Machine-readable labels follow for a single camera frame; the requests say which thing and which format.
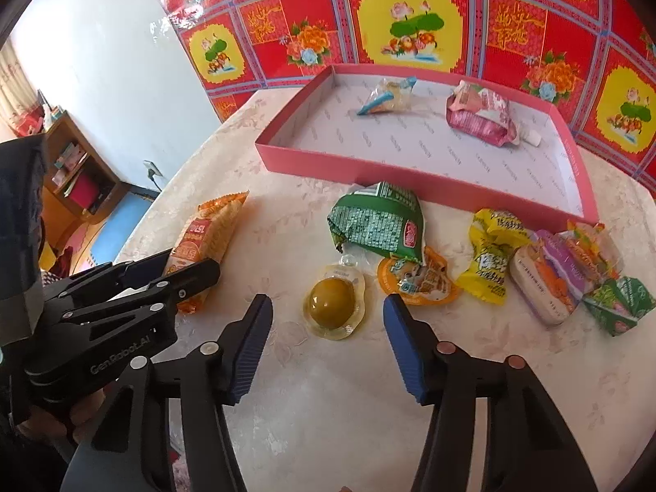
purple snack package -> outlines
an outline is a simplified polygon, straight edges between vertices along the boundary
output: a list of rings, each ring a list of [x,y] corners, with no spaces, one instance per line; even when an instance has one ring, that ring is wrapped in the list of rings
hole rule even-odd
[[[576,266],[575,260],[560,237],[549,231],[539,230],[533,234],[533,241],[542,241],[544,256],[555,267],[558,274],[565,279],[570,294],[581,301],[583,294],[592,290],[592,283],[586,279]]]

green wrapper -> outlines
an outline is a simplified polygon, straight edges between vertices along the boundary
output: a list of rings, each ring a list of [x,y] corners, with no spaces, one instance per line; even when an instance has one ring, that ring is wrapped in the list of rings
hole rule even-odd
[[[638,320],[656,307],[649,291],[634,277],[608,279],[598,289],[585,294],[583,302],[614,337],[635,327]]]
[[[419,200],[387,182],[339,198],[328,215],[328,226],[339,251],[348,241],[384,257],[424,262]]]

white wall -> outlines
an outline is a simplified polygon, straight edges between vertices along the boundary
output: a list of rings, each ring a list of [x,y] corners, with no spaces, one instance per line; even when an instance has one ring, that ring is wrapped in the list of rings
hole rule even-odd
[[[221,124],[163,18],[157,0],[33,0],[11,35],[32,85],[119,177],[149,188],[143,159],[166,184]]]

curtain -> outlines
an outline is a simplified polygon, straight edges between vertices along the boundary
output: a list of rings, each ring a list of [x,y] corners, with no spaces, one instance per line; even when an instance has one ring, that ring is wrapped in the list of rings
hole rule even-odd
[[[43,109],[27,81],[11,41],[0,50],[0,118],[19,137],[40,131]]]

snack package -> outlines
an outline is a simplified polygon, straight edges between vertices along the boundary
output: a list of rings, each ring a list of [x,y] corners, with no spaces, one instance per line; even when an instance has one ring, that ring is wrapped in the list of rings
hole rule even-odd
[[[546,325],[558,325],[574,312],[588,281],[578,271],[562,241],[537,231],[535,242],[519,248],[510,275],[533,313]]]
[[[494,244],[519,248],[531,241],[522,221],[507,210],[481,209],[474,215],[474,221],[481,225]]]
[[[656,307],[654,298],[634,277],[608,279],[583,296],[583,302],[597,322],[613,337],[626,333]]]
[[[477,220],[469,227],[469,240],[474,247],[474,259],[455,284],[480,300],[503,305],[506,301],[504,278],[513,248],[495,244]]]
[[[383,259],[378,283],[386,294],[400,294],[406,305],[442,305],[458,297],[460,289],[447,276],[447,262],[424,248],[425,266],[403,259]]]
[[[567,222],[567,231],[560,233],[583,274],[600,285],[606,279],[618,279],[624,261],[605,226]]]
[[[371,91],[367,103],[362,106],[358,114],[407,111],[411,105],[412,87],[415,86],[416,82],[416,77],[407,77],[402,81],[384,78]]]
[[[460,81],[447,98],[447,124],[493,146],[519,144],[517,127],[510,118],[508,100],[500,94]]]
[[[198,206],[198,211],[187,220],[164,268],[164,276],[189,264],[210,257],[221,262],[228,248],[232,232],[248,192],[229,194]],[[196,312],[205,302],[209,290],[178,304],[178,311]]]
[[[545,230],[536,231],[532,239],[534,243],[542,246],[544,257],[565,280],[572,297],[580,302],[583,294],[590,292],[594,286],[579,270],[563,239]]]
[[[414,193],[388,182],[337,200],[328,215],[335,247],[349,241],[383,257],[423,264],[424,216]]]
[[[339,264],[326,266],[319,281],[303,302],[303,318],[318,337],[342,340],[365,315],[365,278],[343,256]]]

